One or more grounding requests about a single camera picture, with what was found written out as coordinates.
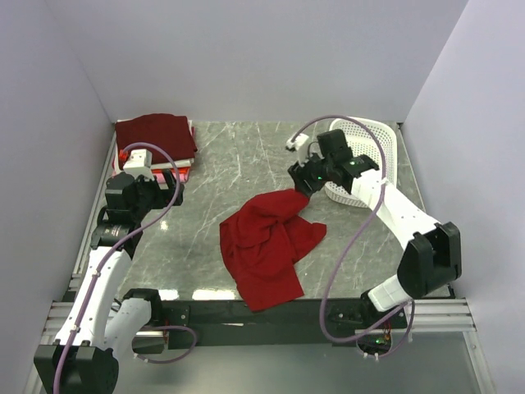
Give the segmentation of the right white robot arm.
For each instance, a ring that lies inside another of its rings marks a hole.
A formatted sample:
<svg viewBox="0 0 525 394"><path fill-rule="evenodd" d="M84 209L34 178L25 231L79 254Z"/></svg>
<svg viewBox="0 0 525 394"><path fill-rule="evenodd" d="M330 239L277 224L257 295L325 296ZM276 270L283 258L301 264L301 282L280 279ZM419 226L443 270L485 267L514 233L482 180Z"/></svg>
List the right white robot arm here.
<svg viewBox="0 0 525 394"><path fill-rule="evenodd" d="M393 233L403 249L397 272L366 291L363 310L385 313L411 299L420 299L462 274L460 231L424 213L401 193L366 154L354 155L345 133L317 136L320 153L309 153L309 138L300 134L286 143L297 154L288 173L295 189L306 196L332 182L369 207Z"/></svg>

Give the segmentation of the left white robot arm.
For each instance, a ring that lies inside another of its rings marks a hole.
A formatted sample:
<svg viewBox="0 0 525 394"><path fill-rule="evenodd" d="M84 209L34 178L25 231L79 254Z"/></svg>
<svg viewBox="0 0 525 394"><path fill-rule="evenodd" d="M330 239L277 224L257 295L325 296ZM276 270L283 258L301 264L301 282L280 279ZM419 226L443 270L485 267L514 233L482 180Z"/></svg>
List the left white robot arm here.
<svg viewBox="0 0 525 394"><path fill-rule="evenodd" d="M50 345L41 345L34 366L47 393L111 393L120 362L135 334L162 321L158 291L134 289L111 316L116 291L129 270L152 210L162 214L183 202L184 186L171 171L156 177L121 172L106 182L105 200L91 236L89 261L75 302Z"/></svg>

